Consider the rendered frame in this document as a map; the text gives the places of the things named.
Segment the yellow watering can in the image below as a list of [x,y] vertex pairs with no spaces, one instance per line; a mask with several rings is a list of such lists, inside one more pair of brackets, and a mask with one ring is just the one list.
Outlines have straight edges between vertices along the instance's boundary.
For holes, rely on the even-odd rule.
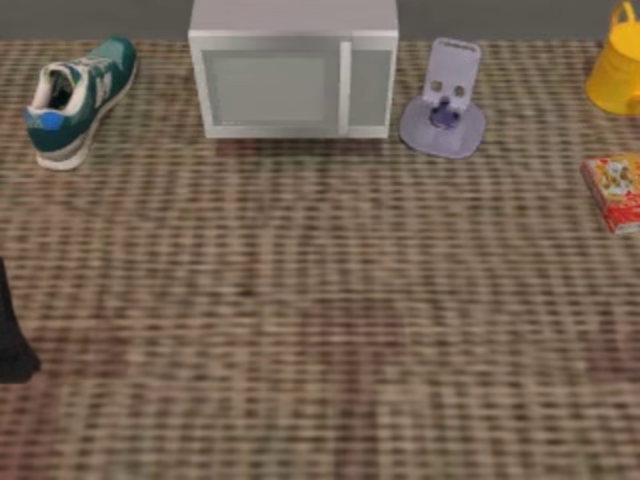
[[606,112],[640,115],[640,22],[630,1],[613,10],[609,38],[587,80],[587,95]]

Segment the black object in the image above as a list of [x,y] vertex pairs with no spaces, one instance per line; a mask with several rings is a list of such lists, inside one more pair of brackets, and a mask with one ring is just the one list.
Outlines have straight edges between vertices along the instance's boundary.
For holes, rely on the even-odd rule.
[[0,258],[0,384],[27,383],[38,370],[40,360],[18,325],[4,261]]

